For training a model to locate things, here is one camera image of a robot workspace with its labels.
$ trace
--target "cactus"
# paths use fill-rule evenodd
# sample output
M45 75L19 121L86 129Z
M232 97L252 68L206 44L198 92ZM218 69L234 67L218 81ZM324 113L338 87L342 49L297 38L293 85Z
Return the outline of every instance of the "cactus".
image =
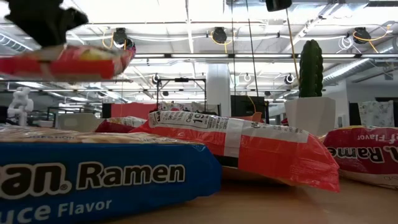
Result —
M322 49L315 40L308 40L301 52L299 97L322 96Z

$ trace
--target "white label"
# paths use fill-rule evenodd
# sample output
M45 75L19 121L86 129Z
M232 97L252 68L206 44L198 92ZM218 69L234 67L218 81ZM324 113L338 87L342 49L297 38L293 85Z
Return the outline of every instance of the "white label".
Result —
M273 126L264 123L184 111L153 112L149 115L149 126L151 128L182 128L202 132L216 131L226 133L227 135L232 133L233 136L239 133L239 135L298 143L306 143L308 141L308 132L298 128Z

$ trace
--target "exposed ductwork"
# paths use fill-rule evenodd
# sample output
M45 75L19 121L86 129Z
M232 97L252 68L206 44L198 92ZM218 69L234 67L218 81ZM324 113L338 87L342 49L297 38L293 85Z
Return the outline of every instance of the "exposed ductwork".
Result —
M398 54L398 38L393 37L378 46L376 46L380 54ZM340 80L348 78L376 66L376 61L372 58L365 58L347 64L340 64L323 73L323 84L328 85L337 83Z
M8 37L7 35L4 35L0 33L0 44L9 47L12 50L15 50L16 52L24 52L25 50L32 50L30 47Z

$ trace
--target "table surface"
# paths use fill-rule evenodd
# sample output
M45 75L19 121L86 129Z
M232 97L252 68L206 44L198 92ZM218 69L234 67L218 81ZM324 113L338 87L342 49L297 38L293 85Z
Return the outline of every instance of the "table surface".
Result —
M398 223L398 191L346 179L340 187L340 193L333 193L228 182L210 197L106 223Z

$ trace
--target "orange ramen package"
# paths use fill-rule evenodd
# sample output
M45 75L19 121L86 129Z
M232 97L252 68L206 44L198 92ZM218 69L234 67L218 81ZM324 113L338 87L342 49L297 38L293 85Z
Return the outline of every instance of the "orange ramen package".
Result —
M323 143L343 177L398 190L397 128L336 129Z
M121 74L136 48L108 50L89 45L58 45L0 58L0 72L24 79L93 81Z
M158 111L131 132L205 144L220 164L289 185L339 191L338 165L306 131L184 111Z

